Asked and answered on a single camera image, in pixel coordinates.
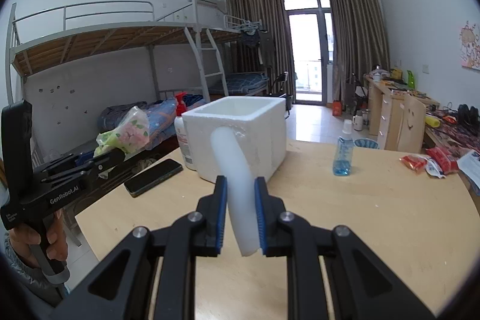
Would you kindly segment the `person left hand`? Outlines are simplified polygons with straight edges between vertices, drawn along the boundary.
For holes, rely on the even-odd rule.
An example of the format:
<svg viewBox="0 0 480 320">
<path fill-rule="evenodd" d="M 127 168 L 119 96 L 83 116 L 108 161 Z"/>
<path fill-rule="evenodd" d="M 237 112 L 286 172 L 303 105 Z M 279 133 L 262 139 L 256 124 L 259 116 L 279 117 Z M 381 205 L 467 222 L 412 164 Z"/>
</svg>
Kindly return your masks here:
<svg viewBox="0 0 480 320">
<path fill-rule="evenodd" d="M 27 266 L 39 268 L 39 263 L 30 249 L 31 245 L 39 245 L 41 236 L 31 227 L 24 224 L 15 227 L 9 232 L 9 240 L 12 248 Z M 47 232 L 49 246 L 47 248 L 47 257 L 50 260 L 65 262 L 68 257 L 68 244 L 66 234 L 64 233 L 63 210 L 55 212 L 53 223 Z"/>
</svg>

